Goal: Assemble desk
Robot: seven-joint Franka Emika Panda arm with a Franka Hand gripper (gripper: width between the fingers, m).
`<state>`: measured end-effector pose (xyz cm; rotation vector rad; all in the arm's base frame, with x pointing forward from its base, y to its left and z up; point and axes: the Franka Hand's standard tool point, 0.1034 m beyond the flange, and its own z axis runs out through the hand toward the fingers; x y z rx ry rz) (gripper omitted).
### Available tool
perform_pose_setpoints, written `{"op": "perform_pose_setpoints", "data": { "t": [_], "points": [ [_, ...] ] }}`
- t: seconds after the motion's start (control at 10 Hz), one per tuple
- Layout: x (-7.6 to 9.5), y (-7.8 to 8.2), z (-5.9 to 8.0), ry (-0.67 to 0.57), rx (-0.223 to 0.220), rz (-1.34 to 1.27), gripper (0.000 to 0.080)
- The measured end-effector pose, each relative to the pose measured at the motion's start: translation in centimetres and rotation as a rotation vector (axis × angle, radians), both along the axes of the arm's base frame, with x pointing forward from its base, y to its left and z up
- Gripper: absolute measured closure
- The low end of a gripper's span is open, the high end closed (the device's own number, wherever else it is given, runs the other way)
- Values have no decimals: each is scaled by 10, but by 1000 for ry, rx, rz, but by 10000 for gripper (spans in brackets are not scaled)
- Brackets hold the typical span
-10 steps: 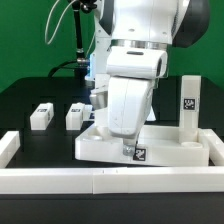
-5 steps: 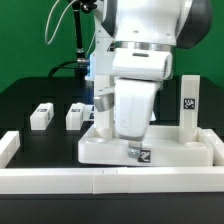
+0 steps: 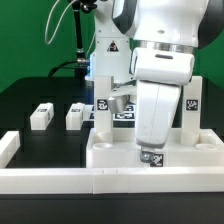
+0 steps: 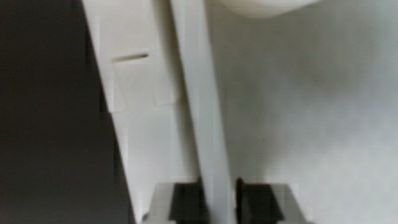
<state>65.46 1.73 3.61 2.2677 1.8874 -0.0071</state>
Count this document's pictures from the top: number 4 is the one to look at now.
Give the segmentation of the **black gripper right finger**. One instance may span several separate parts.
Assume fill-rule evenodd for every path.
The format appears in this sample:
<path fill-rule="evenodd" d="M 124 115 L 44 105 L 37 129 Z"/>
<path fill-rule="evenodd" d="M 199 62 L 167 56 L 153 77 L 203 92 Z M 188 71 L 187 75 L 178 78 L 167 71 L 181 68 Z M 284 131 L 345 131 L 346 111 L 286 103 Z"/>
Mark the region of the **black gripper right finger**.
<path fill-rule="evenodd" d="M 238 224 L 311 224 L 286 184 L 236 180 Z"/>

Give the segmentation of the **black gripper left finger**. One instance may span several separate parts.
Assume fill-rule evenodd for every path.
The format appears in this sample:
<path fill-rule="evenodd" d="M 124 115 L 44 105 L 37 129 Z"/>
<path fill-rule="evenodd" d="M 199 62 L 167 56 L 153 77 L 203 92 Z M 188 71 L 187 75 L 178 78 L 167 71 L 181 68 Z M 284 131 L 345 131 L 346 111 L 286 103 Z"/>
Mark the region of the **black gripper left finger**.
<path fill-rule="evenodd" d="M 203 180 L 160 183 L 139 224 L 210 224 Z"/>

